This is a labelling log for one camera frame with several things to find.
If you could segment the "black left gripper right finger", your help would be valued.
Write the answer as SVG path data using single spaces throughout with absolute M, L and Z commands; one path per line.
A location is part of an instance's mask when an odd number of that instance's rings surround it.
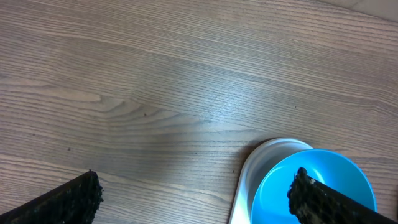
M 287 193 L 289 212 L 302 224 L 397 224 L 315 180 L 300 167 Z

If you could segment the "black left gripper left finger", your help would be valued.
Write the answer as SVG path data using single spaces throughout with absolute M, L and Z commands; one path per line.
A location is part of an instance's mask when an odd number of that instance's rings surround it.
M 103 188 L 88 172 L 1 215 L 1 224 L 92 224 Z

